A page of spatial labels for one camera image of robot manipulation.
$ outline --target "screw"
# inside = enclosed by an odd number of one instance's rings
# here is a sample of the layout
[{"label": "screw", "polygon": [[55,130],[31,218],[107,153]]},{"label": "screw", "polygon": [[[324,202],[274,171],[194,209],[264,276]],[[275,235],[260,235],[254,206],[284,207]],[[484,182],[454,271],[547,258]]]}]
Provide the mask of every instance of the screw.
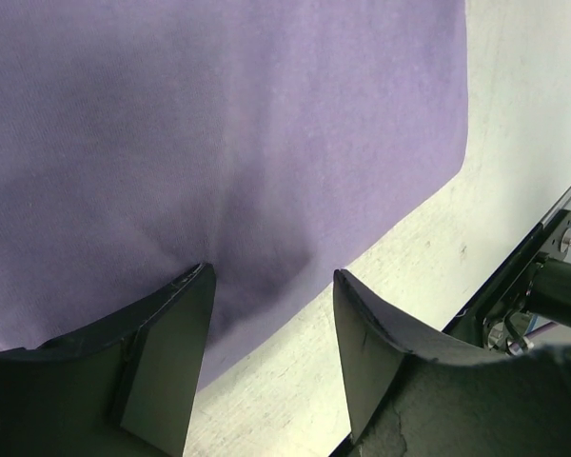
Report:
[{"label": "screw", "polygon": [[571,228],[564,231],[561,239],[561,252],[567,252],[571,248]]}]

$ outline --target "white surface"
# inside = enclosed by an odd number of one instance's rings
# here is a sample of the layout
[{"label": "white surface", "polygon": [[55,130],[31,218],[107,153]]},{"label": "white surface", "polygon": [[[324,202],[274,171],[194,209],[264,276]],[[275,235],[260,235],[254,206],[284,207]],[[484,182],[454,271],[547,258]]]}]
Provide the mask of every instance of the white surface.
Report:
[{"label": "white surface", "polygon": [[[470,0],[462,172],[351,270],[443,327],[571,184],[571,0]],[[196,399],[185,455],[327,456],[348,433],[326,290]]]}]

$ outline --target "purple fabric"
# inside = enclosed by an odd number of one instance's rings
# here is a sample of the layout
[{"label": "purple fabric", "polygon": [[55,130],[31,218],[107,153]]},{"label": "purple fabric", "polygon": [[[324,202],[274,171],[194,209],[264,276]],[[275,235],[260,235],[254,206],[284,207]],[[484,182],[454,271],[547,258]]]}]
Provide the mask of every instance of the purple fabric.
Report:
[{"label": "purple fabric", "polygon": [[459,169],[464,1],[0,0],[0,348],[191,265],[201,385]]}]

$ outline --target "black cylinder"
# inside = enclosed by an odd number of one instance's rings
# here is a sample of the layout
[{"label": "black cylinder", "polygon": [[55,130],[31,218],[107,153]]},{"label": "black cylinder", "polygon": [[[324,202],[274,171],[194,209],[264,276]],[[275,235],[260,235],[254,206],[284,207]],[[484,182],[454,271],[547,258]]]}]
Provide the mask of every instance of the black cylinder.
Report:
[{"label": "black cylinder", "polygon": [[571,264],[548,259],[539,265],[525,308],[571,327]]}]

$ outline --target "cable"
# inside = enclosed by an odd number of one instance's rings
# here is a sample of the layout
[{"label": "cable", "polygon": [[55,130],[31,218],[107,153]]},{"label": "cable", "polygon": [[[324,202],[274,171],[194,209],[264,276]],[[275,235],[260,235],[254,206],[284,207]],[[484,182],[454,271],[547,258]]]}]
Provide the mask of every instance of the cable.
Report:
[{"label": "cable", "polygon": [[526,333],[528,333],[529,331],[533,331],[533,329],[535,328],[535,325],[537,324],[537,314],[533,314],[533,317],[531,318],[531,323],[529,324],[528,329],[526,330]]},{"label": "cable", "polygon": [[[514,314],[516,314],[516,312],[517,311],[512,310],[505,316],[505,319],[503,319],[503,326],[510,334],[510,336],[514,339],[514,344],[516,344],[516,346],[521,348],[524,352],[527,352],[529,349],[533,348],[533,344],[530,343],[529,339],[526,336],[520,335],[516,330],[516,327],[514,327],[514,324],[512,324],[511,318]],[[508,353],[511,352],[512,345],[508,345],[506,349]]]},{"label": "cable", "polygon": [[[536,336],[541,335],[542,333],[545,333],[548,330],[551,330],[554,327],[557,327],[558,324],[556,322],[548,322],[546,324],[543,324],[540,327],[537,327],[531,331],[529,331],[527,334],[524,335],[524,337],[528,340],[531,340],[532,338],[535,338]],[[508,349],[510,350],[510,352],[517,352],[521,349],[521,346],[514,342],[512,344],[509,345]]]}]

